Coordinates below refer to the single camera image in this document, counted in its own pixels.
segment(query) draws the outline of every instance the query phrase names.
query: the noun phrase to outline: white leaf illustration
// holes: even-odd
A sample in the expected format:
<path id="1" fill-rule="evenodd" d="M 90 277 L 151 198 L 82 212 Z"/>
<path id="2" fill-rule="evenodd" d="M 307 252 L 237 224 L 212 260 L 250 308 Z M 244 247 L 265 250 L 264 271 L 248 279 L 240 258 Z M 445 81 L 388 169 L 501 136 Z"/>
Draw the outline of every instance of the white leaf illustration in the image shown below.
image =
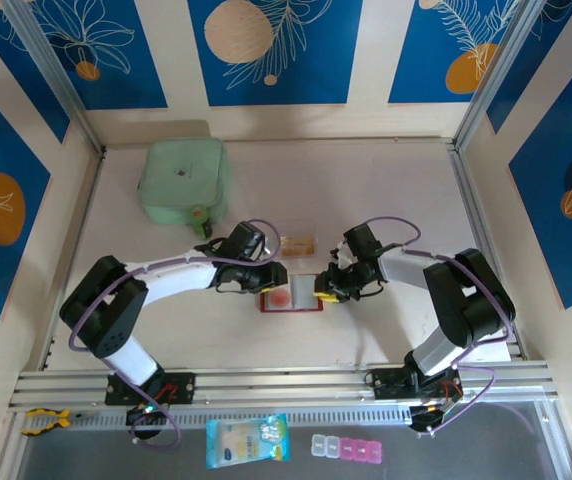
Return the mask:
<path id="1" fill-rule="evenodd" d="M 320 0 L 258 0 L 257 7 L 273 29 L 273 43 L 257 60 L 245 64 L 230 64 L 224 76 L 231 76 L 233 79 L 226 89 L 230 90 L 248 79 L 257 83 L 267 76 L 278 78 L 288 68 L 290 61 L 297 60 L 299 49 L 306 51 L 304 26 L 324 15 L 333 0 L 324 0 L 321 8 L 311 15 L 311 6 L 319 2 Z"/>
<path id="2" fill-rule="evenodd" d="M 75 10 L 67 2 L 44 2 L 44 5 L 52 5 L 59 12 L 59 16 L 64 21 L 60 22 L 63 30 L 74 38 L 83 38 L 83 26 L 81 19 L 76 15 Z"/>
<path id="3" fill-rule="evenodd" d="M 130 73 L 130 62 L 118 48 L 109 45 L 96 45 L 94 49 L 98 61 L 104 65 L 118 68 L 124 73 Z"/>
<path id="4" fill-rule="evenodd" d="M 119 23 L 103 20 L 96 24 L 95 30 L 88 35 L 90 43 L 123 47 L 133 41 L 135 31 L 122 27 Z"/>
<path id="5" fill-rule="evenodd" d="M 462 44 L 462 50 L 472 51 L 481 45 L 484 25 L 475 0 L 442 0 L 435 10 L 442 14 L 446 31 Z"/>
<path id="6" fill-rule="evenodd" d="M 77 12 L 80 10 L 79 3 L 75 8 Z M 84 7 L 82 8 L 80 18 L 82 20 L 82 25 L 84 25 L 84 31 L 88 34 L 96 27 L 98 22 L 104 20 L 104 17 L 106 16 L 106 7 L 104 6 L 103 0 L 85 0 L 83 3 Z"/>

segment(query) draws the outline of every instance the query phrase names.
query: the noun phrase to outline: light green bag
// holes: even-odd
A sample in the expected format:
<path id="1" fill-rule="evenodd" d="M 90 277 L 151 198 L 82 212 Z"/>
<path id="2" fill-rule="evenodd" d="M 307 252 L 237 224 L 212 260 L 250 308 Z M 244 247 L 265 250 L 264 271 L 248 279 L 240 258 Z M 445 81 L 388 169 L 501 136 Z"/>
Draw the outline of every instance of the light green bag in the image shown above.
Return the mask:
<path id="1" fill-rule="evenodd" d="M 166 138 L 148 149 L 139 200 L 155 223 L 216 223 L 226 213 L 229 184 L 230 166 L 221 140 Z"/>

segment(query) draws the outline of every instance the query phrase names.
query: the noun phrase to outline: metal frame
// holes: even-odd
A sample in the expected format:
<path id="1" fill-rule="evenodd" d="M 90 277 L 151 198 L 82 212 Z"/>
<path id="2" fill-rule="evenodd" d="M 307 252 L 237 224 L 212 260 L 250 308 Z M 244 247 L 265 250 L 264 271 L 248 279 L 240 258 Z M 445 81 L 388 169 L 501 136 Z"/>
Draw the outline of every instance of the metal frame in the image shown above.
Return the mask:
<path id="1" fill-rule="evenodd" d="M 483 401 L 534 402 L 556 473 L 559 478 L 572 478 L 572 451 L 562 433 L 557 391 L 546 363 L 524 361 L 488 366 L 495 369 L 498 379 Z M 408 423 L 408 407 L 422 401 L 375 402 L 372 388 L 364 381 L 374 367 L 195 370 L 193 404 L 173 406 L 171 413 L 182 428 L 203 428 L 210 418 L 248 418 L 275 411 L 287 413 L 293 426 Z M 488 383 L 488 375 L 483 372 L 462 371 L 461 378 L 464 401 L 470 401 Z M 106 386 L 106 372 L 101 370 L 20 374 L 0 439 L 0 480 L 14 480 L 19 471 L 26 447 L 26 437 L 20 429 L 39 426 L 35 424 L 38 420 L 25 417 L 30 409 L 70 408 L 98 413 L 73 425 L 73 430 L 126 429 L 126 407 L 105 405 Z"/>
<path id="2" fill-rule="evenodd" d="M 52 310 L 48 314 L 48 325 L 41 335 L 42 341 L 39 345 L 39 351 L 36 352 L 36 357 L 35 355 L 31 355 L 31 362 L 29 362 L 29 365 L 25 368 L 32 367 L 38 371 L 48 368 L 50 348 L 54 341 L 55 329 L 60 321 L 58 315 L 59 309 L 64 303 L 64 295 L 72 275 L 73 262 L 75 261 L 77 251 L 79 249 L 79 243 L 86 226 L 86 219 L 88 218 L 90 207 L 92 205 L 93 198 L 95 197 L 95 191 L 97 190 L 97 183 L 99 182 L 99 177 L 102 171 L 104 156 L 104 152 L 102 152 L 97 163 L 89 166 L 89 169 L 91 170 L 87 172 L 84 182 L 82 183 L 80 198 L 84 199 L 84 201 L 81 205 L 78 205 L 78 208 L 73 212 L 71 226 L 67 232 L 64 246 L 62 247 L 60 259 L 61 265 L 57 265 L 58 270 L 60 268 L 64 270 L 63 275 L 61 276 L 61 281 L 59 282 L 59 292 L 55 298 L 54 304 L 52 305 Z"/>
<path id="3" fill-rule="evenodd" d="M 72 88 L 72 84 L 48 46 L 47 39 L 30 9 L 21 0 L 1 0 L 11 25 L 27 47 L 38 68 L 47 79 L 58 100 L 66 112 L 80 126 L 89 143 L 98 151 L 102 150 L 99 140 L 85 116 L 81 100 Z M 462 150 L 470 139 L 475 127 L 485 115 L 485 110 L 495 95 L 499 85 L 528 35 L 531 25 L 546 0 L 523 1 L 516 21 L 502 41 L 503 54 L 493 60 L 489 74 L 486 75 L 475 94 L 471 105 L 455 135 L 449 149 L 453 170 L 460 188 L 461 196 L 469 217 L 475 241 L 487 256 L 491 265 L 501 275 L 500 265 L 489 235 L 484 212 L 478 202 L 474 182 L 468 171 Z M 399 141 L 417 141 L 417 139 L 396 139 Z M 79 239 L 83 232 L 85 218 L 92 202 L 98 170 L 88 190 L 87 202 L 81 214 L 79 226 L 71 228 L 69 250 L 66 256 L 67 276 L 62 292 L 70 275 L 72 263 Z M 40 368 L 46 367 L 57 315 L 51 317 L 44 343 L 39 353 Z M 519 356 L 521 350 L 509 345 L 511 354 Z M 545 362 L 523 361 L 489 365 L 498 375 L 495 386 L 484 401 L 488 402 L 535 402 L 540 413 L 540 423 L 545 432 L 547 447 L 555 460 L 556 473 L 561 478 L 572 478 L 572 450 L 563 435 L 563 425 L 557 410 L 557 391 Z M 374 394 L 364 382 L 364 376 L 374 366 L 360 367 L 319 367 L 319 368 L 254 368 L 227 370 L 192 370 L 196 375 L 195 397 L 192 405 L 173 406 L 171 411 L 181 418 L 194 418 L 199 422 L 209 415 L 221 415 L 221 412 L 234 412 L 240 409 L 288 410 L 316 409 L 316 411 L 359 411 L 370 412 L 373 409 L 386 411 L 407 408 L 421 403 L 375 402 Z M 470 401 L 488 383 L 483 373 L 462 371 L 464 401 Z M 0 437 L 0 480 L 14 479 L 20 467 L 26 438 L 20 434 L 20 428 L 26 424 L 24 413 L 37 407 L 96 410 L 99 418 L 122 418 L 125 407 L 108 407 L 104 404 L 107 386 L 106 371 L 39 371 L 23 372 L 10 400 L 9 413 L 4 422 L 3 435 Z M 114 420 L 108 421 L 110 428 Z M 72 428 L 99 428 L 99 424 L 80 425 Z"/>
<path id="4" fill-rule="evenodd" d="M 102 152 L 101 142 L 86 116 L 84 104 L 30 7 L 23 0 L 0 0 L 0 4 L 10 25 L 68 117 L 79 127 L 93 149 L 97 153 Z"/>
<path id="5" fill-rule="evenodd" d="M 477 125 L 486 116 L 486 109 L 497 90 L 499 90 L 508 70 L 510 70 L 515 61 L 515 57 L 526 41 L 535 20 L 537 20 L 547 2 L 547 0 L 518 1 L 521 1 L 522 5 L 500 42 L 498 51 L 501 52 L 501 55 L 493 57 L 486 75 L 483 76 L 477 91 L 473 95 L 462 123 L 459 125 L 457 132 L 455 132 L 453 144 L 457 152 L 461 153 L 461 150 L 466 147 Z"/>

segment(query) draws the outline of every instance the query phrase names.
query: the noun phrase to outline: wall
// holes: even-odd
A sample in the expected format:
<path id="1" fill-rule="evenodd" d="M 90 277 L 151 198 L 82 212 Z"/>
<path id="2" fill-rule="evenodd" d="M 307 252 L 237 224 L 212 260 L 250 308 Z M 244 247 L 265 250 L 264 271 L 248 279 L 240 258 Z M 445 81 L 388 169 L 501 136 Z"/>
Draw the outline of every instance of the wall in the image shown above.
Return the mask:
<path id="1" fill-rule="evenodd" d="M 413 0 L 365 0 L 346 105 L 210 108 L 186 0 L 137 8 L 166 94 L 166 110 L 90 112 L 108 144 L 177 132 L 224 139 L 451 136 L 467 103 L 389 105 Z"/>
<path id="2" fill-rule="evenodd" d="M 0 318 L 0 427 L 17 374 L 28 360 L 36 332 L 49 318 L 46 299 L 91 154 L 71 127 L 59 142 L 0 60 L 0 112 L 50 172 L 50 182 Z"/>
<path id="3" fill-rule="evenodd" d="M 571 78 L 572 17 L 498 134 L 485 119 L 465 154 L 517 306 L 518 328 L 531 357 L 548 361 L 572 434 L 572 307 L 562 306 L 508 170 L 511 159 Z M 531 161 L 545 169 L 550 159 L 535 156 Z"/>

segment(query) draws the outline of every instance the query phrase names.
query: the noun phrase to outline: white table surface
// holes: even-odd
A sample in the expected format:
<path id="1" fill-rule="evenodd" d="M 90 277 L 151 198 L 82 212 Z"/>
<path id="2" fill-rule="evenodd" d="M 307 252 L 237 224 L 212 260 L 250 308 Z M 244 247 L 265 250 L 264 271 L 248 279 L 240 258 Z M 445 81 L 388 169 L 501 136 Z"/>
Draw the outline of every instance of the white table surface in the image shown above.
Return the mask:
<path id="1" fill-rule="evenodd" d="M 315 257 L 284 262 L 289 273 L 317 273 L 342 233 L 378 215 L 418 223 L 418 248 L 453 254 L 474 246 L 446 147 L 392 140 L 236 142 L 228 214 L 215 236 L 249 218 L 313 220 Z M 137 200 L 145 149 L 109 150 L 86 221 L 68 292 L 94 262 L 122 262 L 184 253 L 199 240 L 190 226 L 151 223 Z M 373 226 L 382 243 L 412 233 L 392 223 Z M 437 326 L 426 291 L 389 284 L 360 302 L 325 305 L 323 312 L 262 314 L 252 296 L 187 292 L 140 314 L 134 335 L 164 367 L 295 367 L 402 362 Z M 68 350 L 60 323 L 50 370 L 96 369 L 103 364 Z M 484 347 L 471 360 L 509 360 L 505 345 Z"/>

